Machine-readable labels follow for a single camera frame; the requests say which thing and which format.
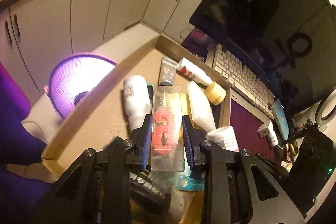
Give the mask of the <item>clear case red item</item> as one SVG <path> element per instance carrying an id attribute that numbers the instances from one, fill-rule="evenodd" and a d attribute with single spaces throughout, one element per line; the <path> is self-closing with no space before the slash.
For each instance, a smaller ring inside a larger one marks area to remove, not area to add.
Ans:
<path id="1" fill-rule="evenodd" d="M 184 170 L 182 105 L 179 86 L 155 86 L 151 169 L 180 172 Z"/>

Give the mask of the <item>white spray bottle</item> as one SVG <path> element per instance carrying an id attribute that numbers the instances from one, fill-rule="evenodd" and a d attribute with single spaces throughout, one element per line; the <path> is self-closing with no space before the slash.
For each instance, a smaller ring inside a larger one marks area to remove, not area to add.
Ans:
<path id="1" fill-rule="evenodd" d="M 151 113 L 147 83 L 144 77 L 133 75 L 123 81 L 123 101 L 130 130 L 140 128 Z"/>

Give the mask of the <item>white power adapter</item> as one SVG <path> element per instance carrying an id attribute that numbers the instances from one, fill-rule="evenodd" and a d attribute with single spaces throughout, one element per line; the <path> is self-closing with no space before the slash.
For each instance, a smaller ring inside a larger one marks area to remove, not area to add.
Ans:
<path id="1" fill-rule="evenodd" d="M 258 133 L 260 138 L 263 138 L 263 137 L 269 135 L 272 131 L 273 131 L 273 123 L 272 123 L 271 120 L 269 120 L 266 123 L 263 123 L 259 127 L 257 133 Z"/>

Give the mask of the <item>yellow cap white bottle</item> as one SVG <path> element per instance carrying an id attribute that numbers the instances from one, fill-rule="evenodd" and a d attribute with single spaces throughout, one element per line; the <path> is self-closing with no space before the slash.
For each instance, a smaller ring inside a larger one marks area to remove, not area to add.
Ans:
<path id="1" fill-rule="evenodd" d="M 205 86 L 205 95 L 213 105 L 217 106 L 224 101 L 226 90 L 217 82 L 213 81 L 204 70 L 197 67 L 190 60 L 185 57 L 182 58 L 177 65 L 177 70 L 196 83 Z"/>

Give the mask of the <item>white pill bottle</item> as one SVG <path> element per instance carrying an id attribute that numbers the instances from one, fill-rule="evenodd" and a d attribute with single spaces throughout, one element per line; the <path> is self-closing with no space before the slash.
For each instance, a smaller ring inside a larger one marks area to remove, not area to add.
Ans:
<path id="1" fill-rule="evenodd" d="M 271 128 L 269 129 L 269 133 L 266 136 L 268 144 L 271 148 L 276 147 L 278 145 L 278 138 L 275 131 Z"/>

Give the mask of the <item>silver cream tube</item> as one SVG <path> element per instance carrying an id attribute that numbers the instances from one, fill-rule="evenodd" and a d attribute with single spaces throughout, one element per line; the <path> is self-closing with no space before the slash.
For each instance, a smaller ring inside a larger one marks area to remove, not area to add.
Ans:
<path id="1" fill-rule="evenodd" d="M 173 86 L 178 63 L 173 59 L 162 56 L 161 69 L 159 73 L 159 86 Z"/>

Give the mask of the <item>small white jar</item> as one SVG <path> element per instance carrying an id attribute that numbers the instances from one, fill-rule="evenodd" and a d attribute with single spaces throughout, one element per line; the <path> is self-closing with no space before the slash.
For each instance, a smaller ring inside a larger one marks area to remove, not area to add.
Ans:
<path id="1" fill-rule="evenodd" d="M 239 146 L 236 139 L 235 131 L 232 126 L 224 126 L 212 130 L 206 134 L 206 139 L 217 143 L 228 151 L 239 152 Z"/>

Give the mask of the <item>blue cartoon tissue pack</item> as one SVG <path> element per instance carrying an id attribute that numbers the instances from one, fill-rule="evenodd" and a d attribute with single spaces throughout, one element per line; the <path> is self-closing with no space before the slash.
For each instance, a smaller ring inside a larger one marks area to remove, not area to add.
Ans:
<path id="1" fill-rule="evenodd" d="M 174 186 L 178 190 L 187 191 L 187 192 L 198 192 L 205 188 L 205 175 L 197 179 L 191 177 L 191 175 L 186 175 L 185 173 L 179 173 L 172 178 Z"/>

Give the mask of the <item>black snack packet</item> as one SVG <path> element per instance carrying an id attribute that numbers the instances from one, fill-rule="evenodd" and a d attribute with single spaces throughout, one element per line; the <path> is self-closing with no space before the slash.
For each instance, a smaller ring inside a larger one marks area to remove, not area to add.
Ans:
<path id="1" fill-rule="evenodd" d="M 151 214 L 161 215 L 169 210 L 171 195 L 160 192 L 151 181 L 151 172 L 129 173 L 130 196 L 140 207 Z"/>

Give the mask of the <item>cardboard tray box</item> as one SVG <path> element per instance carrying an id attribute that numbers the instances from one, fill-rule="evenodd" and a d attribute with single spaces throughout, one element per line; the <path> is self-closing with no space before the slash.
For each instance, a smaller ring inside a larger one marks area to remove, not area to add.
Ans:
<path id="1" fill-rule="evenodd" d="M 123 81 L 142 75 L 148 83 L 159 78 L 161 57 L 189 59 L 227 88 L 220 75 L 172 40 L 160 36 L 124 58 L 63 121 L 42 155 L 43 165 L 58 177 L 53 188 L 31 213 L 31 223 L 96 223 L 105 181 L 94 168 L 97 150 L 116 137 L 130 135 L 122 101 Z"/>

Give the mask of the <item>blue notebook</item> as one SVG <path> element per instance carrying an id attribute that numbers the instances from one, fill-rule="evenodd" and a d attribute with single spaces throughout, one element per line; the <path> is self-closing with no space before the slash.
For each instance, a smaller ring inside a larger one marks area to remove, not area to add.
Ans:
<path id="1" fill-rule="evenodd" d="M 277 123 L 278 129 L 283 140 L 287 140 L 289 137 L 289 126 L 284 113 L 284 108 L 279 99 L 277 99 L 271 107 L 274 119 Z"/>

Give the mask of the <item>white keyboard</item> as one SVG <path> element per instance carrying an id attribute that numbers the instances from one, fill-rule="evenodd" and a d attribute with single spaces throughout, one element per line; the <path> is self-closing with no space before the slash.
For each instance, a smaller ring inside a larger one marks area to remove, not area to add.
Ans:
<path id="1" fill-rule="evenodd" d="M 230 97 L 261 121 L 273 120 L 275 96 L 247 66 L 221 45 L 208 46 L 206 65 L 224 78 Z"/>

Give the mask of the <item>purple glowing fan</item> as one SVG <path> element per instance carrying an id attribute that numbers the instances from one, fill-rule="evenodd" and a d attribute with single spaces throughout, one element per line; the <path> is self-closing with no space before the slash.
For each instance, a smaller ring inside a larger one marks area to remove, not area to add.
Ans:
<path id="1" fill-rule="evenodd" d="M 117 63 L 95 53 L 76 53 L 54 67 L 45 93 L 62 119 L 69 116 Z"/>

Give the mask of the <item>black device green light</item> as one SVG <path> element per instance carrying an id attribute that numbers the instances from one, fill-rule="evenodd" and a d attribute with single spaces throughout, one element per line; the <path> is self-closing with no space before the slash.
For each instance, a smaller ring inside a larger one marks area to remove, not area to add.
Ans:
<path id="1" fill-rule="evenodd" d="M 335 143 L 315 127 L 308 127 L 288 177 L 288 196 L 302 215 L 316 204 L 334 170 Z"/>

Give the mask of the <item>black computer monitor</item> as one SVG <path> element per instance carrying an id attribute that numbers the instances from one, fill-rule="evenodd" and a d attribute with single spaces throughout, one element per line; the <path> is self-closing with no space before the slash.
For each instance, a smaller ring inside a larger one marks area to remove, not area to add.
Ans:
<path id="1" fill-rule="evenodd" d="M 264 79 L 319 97 L 335 85 L 335 6 L 329 0 L 202 0 L 191 23 L 242 50 Z"/>

